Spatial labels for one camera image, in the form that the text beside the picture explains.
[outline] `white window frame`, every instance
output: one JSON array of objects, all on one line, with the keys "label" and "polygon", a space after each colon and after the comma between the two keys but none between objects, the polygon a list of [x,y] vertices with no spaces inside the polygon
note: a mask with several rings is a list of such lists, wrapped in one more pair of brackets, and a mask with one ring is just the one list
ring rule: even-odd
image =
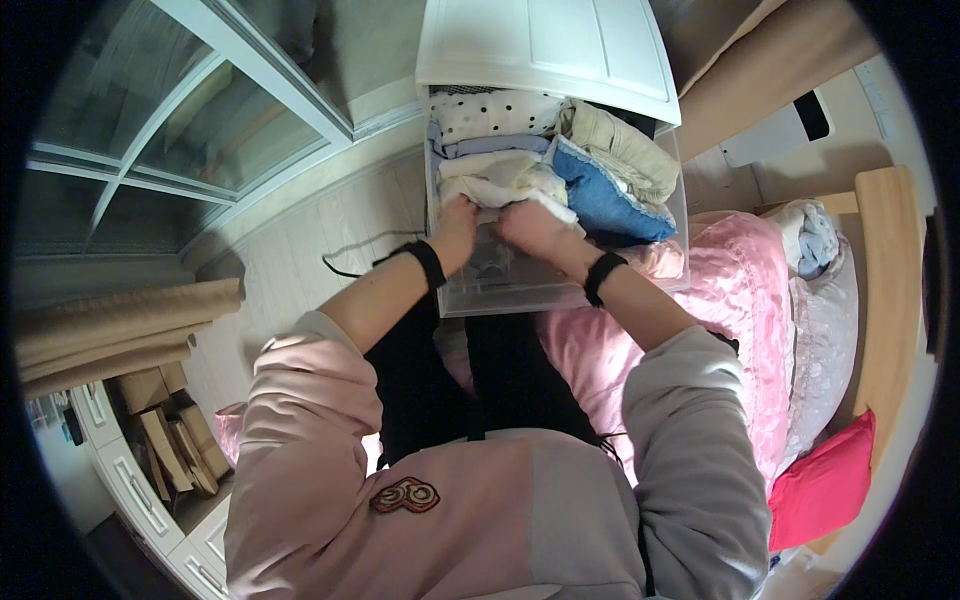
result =
[{"label": "white window frame", "polygon": [[[141,187],[229,206],[223,214],[201,224],[198,234],[178,252],[178,255],[183,257],[211,231],[221,228],[247,207],[296,175],[339,154],[356,142],[420,117],[420,107],[413,102],[388,110],[354,127],[233,0],[151,0],[151,2],[206,43],[211,48],[210,54],[195,64],[160,102],[121,158],[103,156],[49,142],[38,141],[33,144],[33,149],[39,153],[102,165],[105,170],[69,160],[57,162],[55,158],[36,155],[28,158],[25,164],[28,169],[101,180],[107,183],[90,219],[83,254],[87,253],[90,240],[120,185]],[[170,114],[225,61],[229,61],[273,95],[305,124],[316,130],[321,135],[321,139],[294,152],[266,173],[249,181],[239,191],[136,164],[143,149]]]}]

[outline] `black pants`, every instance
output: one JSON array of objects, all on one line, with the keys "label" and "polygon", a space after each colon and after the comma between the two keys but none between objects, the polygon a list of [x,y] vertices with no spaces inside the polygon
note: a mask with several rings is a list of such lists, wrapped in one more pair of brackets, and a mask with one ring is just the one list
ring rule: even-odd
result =
[{"label": "black pants", "polygon": [[466,318],[478,400],[444,367],[433,342],[439,324],[428,294],[367,352],[383,403],[382,462],[393,465],[423,448],[509,427],[555,429],[601,445],[603,438],[546,357],[532,314]]}]

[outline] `glass door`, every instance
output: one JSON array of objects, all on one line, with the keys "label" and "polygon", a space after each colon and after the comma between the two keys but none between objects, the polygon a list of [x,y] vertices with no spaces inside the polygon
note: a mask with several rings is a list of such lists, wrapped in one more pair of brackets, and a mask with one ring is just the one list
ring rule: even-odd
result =
[{"label": "glass door", "polygon": [[311,6],[105,2],[36,129],[16,253],[182,252],[250,190],[349,146],[295,62]]}]

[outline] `pink hoodie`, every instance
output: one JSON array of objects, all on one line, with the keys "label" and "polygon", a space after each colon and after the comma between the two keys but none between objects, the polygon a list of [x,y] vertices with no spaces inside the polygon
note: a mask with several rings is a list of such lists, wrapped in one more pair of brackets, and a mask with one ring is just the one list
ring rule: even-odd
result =
[{"label": "pink hoodie", "polygon": [[631,490],[600,449],[543,429],[427,448],[366,476],[376,373],[326,315],[254,366],[225,535],[237,598],[749,597],[769,531],[740,367],[691,327],[624,393]]}]

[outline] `white cabinet top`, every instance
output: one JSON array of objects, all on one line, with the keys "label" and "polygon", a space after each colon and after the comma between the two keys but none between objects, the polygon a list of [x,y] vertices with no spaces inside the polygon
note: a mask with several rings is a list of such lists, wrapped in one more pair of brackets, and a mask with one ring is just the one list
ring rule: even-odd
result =
[{"label": "white cabinet top", "polygon": [[416,79],[573,96],[680,125],[647,0],[428,0]]}]

